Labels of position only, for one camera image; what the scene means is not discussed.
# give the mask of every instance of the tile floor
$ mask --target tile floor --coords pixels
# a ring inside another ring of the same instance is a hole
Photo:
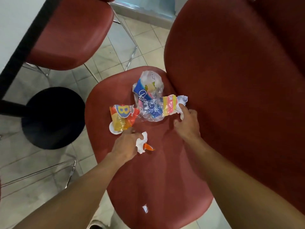
[[[146,65],[165,69],[163,53],[169,30],[121,16],[119,18],[139,46],[129,69]],[[133,49],[134,44],[123,27],[113,23],[108,36],[86,64],[99,80],[103,80],[124,71]],[[48,80],[36,71],[21,68],[6,93],[5,100],[26,104],[37,92],[50,86],[61,86],[74,90],[86,101],[96,84],[96,80],[84,65],[68,71],[52,70]],[[76,172],[73,176],[75,180],[97,164],[86,128],[73,143],[55,151],[41,150],[30,144],[22,133],[19,118],[0,115],[0,135],[2,183],[76,158]],[[63,165],[2,188],[0,229],[13,227],[30,212],[58,194],[65,187],[70,171],[71,166]],[[93,218],[111,224],[111,228],[128,228],[116,215],[107,193],[103,196]],[[215,201],[206,214],[184,227],[206,228],[230,228]]]

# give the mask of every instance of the white table top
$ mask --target white table top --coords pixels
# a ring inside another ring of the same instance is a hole
[[[45,0],[0,0],[0,73]]]

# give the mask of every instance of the black table base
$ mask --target black table base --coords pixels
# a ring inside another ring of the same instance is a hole
[[[73,142],[85,126],[85,103],[68,88],[53,87],[33,96],[21,120],[26,138],[42,149],[59,149]]]

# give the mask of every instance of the forearm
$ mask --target forearm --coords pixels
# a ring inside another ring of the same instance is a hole
[[[278,194],[217,153],[201,138],[191,139],[208,186],[233,229],[304,228],[305,217]]]
[[[109,153],[100,164],[32,212],[14,229],[85,229],[121,165],[122,161]]]

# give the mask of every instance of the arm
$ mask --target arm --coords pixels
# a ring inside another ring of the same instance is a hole
[[[305,228],[301,212],[211,148],[200,137],[197,112],[180,107],[184,119],[175,120],[175,130],[200,160],[201,172],[233,229]]]
[[[14,229],[87,228],[114,174],[137,154],[135,142],[143,136],[133,132],[132,128],[125,130],[101,163],[32,212]]]

